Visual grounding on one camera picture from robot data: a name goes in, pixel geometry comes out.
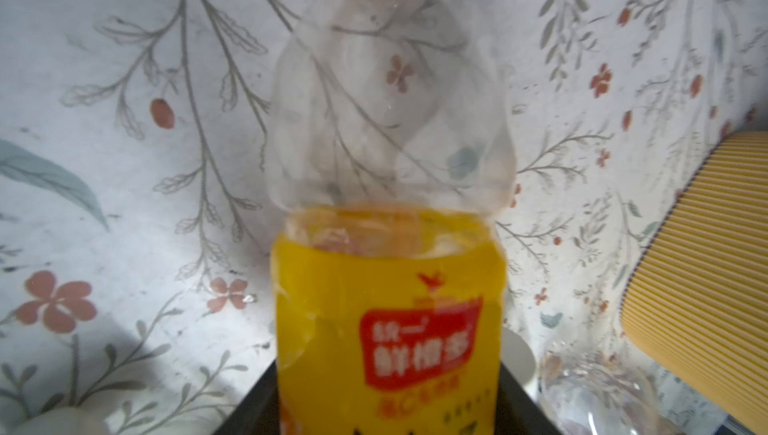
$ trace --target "logo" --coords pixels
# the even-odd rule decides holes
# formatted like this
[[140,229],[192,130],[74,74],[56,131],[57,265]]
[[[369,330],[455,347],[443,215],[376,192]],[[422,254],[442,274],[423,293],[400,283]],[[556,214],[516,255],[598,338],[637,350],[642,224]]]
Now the logo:
[[418,274],[418,278],[424,282],[424,285],[427,286],[429,293],[436,292],[440,289],[440,287],[446,284],[446,277],[439,271],[436,271],[435,274],[431,277],[427,274],[420,273]]
[[467,363],[482,298],[424,310],[371,310],[360,320],[366,384],[397,391]]

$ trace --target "clear plastic bottle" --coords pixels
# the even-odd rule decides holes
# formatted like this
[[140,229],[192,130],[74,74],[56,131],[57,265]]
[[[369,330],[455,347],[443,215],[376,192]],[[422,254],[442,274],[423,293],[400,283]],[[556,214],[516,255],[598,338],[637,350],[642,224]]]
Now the clear plastic bottle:
[[472,0],[314,0],[266,173],[283,433],[493,431],[514,151]]

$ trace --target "bottle label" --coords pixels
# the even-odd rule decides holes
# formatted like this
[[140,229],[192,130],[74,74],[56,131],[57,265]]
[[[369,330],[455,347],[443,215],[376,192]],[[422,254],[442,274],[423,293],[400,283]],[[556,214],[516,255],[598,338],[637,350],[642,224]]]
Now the bottle label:
[[422,258],[275,243],[283,435],[493,433],[506,261],[479,223],[429,216],[471,243]]
[[482,298],[437,310],[371,310],[360,320],[366,384],[397,391],[472,357]]

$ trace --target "black surface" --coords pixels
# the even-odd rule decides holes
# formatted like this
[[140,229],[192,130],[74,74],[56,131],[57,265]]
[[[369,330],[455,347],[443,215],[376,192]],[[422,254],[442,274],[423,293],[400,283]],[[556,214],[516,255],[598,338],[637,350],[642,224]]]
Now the black surface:
[[[504,365],[501,367],[498,379],[494,433],[496,435],[561,435]],[[266,369],[258,383],[214,435],[255,434],[280,434],[275,363]]]

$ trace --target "green leaf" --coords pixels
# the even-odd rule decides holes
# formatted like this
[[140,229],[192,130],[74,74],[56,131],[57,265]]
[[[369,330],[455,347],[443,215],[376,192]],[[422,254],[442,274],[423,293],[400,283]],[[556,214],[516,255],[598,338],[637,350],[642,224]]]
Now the green leaf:
[[123,415],[125,415],[125,418],[129,418],[131,412],[134,411],[134,403],[132,401],[125,401],[123,402],[121,409],[123,411]]
[[659,226],[659,222],[658,221],[653,221],[653,222],[649,223],[648,227],[646,227],[645,230],[643,230],[643,236],[644,237],[648,237],[648,235],[650,235],[650,234],[652,234],[652,233],[654,233],[656,231],[656,227],[658,227],[658,226]]
[[471,147],[460,148],[446,160],[448,176],[453,180],[463,180],[480,165],[480,157]]
[[616,277],[616,280],[614,281],[613,288],[616,288],[619,286],[619,283],[624,279],[624,276],[627,274],[627,269],[629,268],[628,265],[624,264],[623,267],[621,267],[621,270],[619,270],[619,275]]
[[50,398],[43,404],[43,408],[40,409],[40,413],[45,413],[47,411],[51,411],[54,408],[56,408],[56,405],[59,404],[64,399],[63,393],[54,393],[50,396]]
[[136,361],[146,360],[148,358],[159,357],[163,353],[168,352],[168,350],[170,350],[170,344],[162,344],[162,345],[158,346],[157,348],[155,348],[154,350],[152,350],[150,353],[147,353],[145,355],[142,355],[142,356],[138,357],[136,359]]
[[587,3],[587,0],[574,0],[576,2],[576,6],[578,6],[578,9],[580,9],[582,12],[586,12],[589,10],[589,4]]
[[225,350],[224,353],[221,353],[221,360],[219,360],[219,367],[223,367],[227,360],[230,359],[230,351]]
[[643,215],[640,214],[640,209],[636,204],[634,204],[634,201],[629,200],[629,203],[627,203],[627,206],[629,207],[629,212],[633,214],[636,217],[641,217]]
[[550,48],[549,52],[547,53],[547,58],[544,60],[544,65],[549,65],[549,63],[552,61],[552,57],[554,56],[554,51],[557,48],[557,45],[552,45],[552,48]]
[[0,174],[58,194],[86,210],[109,230],[94,192],[77,175],[52,161],[40,158],[16,144],[0,140]]
[[542,318],[542,325],[547,328],[555,328],[560,324],[560,320],[563,317],[563,312],[558,312],[556,315],[544,315],[542,313],[540,314],[540,317]]
[[554,28],[554,20],[557,17],[552,17],[551,20],[547,22],[546,25],[544,25],[544,30],[542,31],[542,40],[538,44],[540,48],[544,48],[549,43],[549,39],[552,37],[552,28]]
[[190,390],[192,390],[192,383],[185,383],[181,388],[181,404],[184,404],[184,402],[187,401],[187,397],[190,395]]
[[145,388],[147,388],[147,385],[144,382],[139,382],[138,380],[122,380],[120,382],[108,383],[103,387],[97,388],[92,393],[105,392],[110,390],[141,391]]
[[18,384],[23,385],[26,382],[28,382],[29,379],[32,378],[37,371],[38,371],[37,365],[30,365],[29,367],[24,368],[22,375],[18,379]]
[[553,3],[554,3],[554,0],[547,0],[546,2],[544,2],[544,4],[542,5],[542,9],[538,11],[538,15],[540,17],[546,15],[549,9],[552,8]]
[[16,384],[16,376],[13,373],[13,369],[10,365],[7,363],[3,363],[0,365],[0,369],[2,369],[2,374],[5,375],[5,378],[8,379],[9,382],[12,384]]
[[147,324],[139,320],[136,322],[136,331],[139,332],[140,337],[144,338],[144,335],[147,334]]
[[158,402],[149,402],[146,405],[144,405],[142,408],[138,409],[136,411],[136,415],[139,415],[142,412],[146,412],[149,410],[152,410],[158,406]]
[[172,317],[174,315],[181,315],[184,313],[184,310],[181,310],[180,308],[171,308],[170,310],[163,312],[163,317]]

